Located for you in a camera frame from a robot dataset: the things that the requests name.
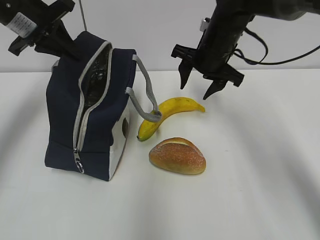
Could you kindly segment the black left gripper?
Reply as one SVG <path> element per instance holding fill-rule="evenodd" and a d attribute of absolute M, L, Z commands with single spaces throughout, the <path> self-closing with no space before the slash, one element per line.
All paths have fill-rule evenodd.
<path fill-rule="evenodd" d="M 80 50 L 62 21 L 74 6 L 72 0 L 56 0 L 50 5 L 41 0 L 8 0 L 7 28 L 18 35 L 8 51 L 19 56 L 25 48 L 34 47 L 38 53 L 79 61 Z"/>

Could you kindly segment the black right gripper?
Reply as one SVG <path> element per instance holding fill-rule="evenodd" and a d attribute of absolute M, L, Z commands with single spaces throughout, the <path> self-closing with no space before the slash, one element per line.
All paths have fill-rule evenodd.
<path fill-rule="evenodd" d="M 238 4 L 218 4 L 210 18 L 208 28 L 202 33 L 197 48 L 176 44 L 173 58 L 180 58 L 178 66 L 180 89 L 186 86 L 191 71 L 196 69 L 204 78 L 212 80 L 203 96 L 222 91 L 227 82 L 238 87 L 244 75 L 228 64 L 237 42 L 244 31 L 244 10 Z"/>

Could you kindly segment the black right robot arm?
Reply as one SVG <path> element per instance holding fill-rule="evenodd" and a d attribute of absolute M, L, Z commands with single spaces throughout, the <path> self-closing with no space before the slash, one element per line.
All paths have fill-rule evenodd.
<path fill-rule="evenodd" d="M 256 33 L 247 28 L 255 16 L 263 16 L 285 21 L 294 21 L 305 13 L 319 14 L 318 0 L 218 0 L 211 17 L 201 21 L 202 37 L 197 48 L 177 44 L 171 53 L 180 58 L 178 67 L 180 87 L 187 84 L 191 71 L 196 69 L 204 79 L 212 84 L 204 94 L 206 100 L 212 94 L 222 91 L 228 82 L 239 87 L 244 75 L 228 64 L 235 55 L 249 65 L 265 65 L 263 60 L 253 61 L 237 48 L 243 33 L 254 37 L 263 46 L 266 43 Z"/>

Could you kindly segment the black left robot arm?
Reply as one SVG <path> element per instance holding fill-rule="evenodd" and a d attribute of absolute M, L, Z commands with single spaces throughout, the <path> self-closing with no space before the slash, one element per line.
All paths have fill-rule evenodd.
<path fill-rule="evenodd" d="M 38 53 L 79 60 L 80 51 L 62 21 L 74 6 L 72 0 L 56 0 L 50 5 L 41 0 L 2 0 L 0 23 L 18 35 L 8 51 L 19 56 L 33 47 Z"/>

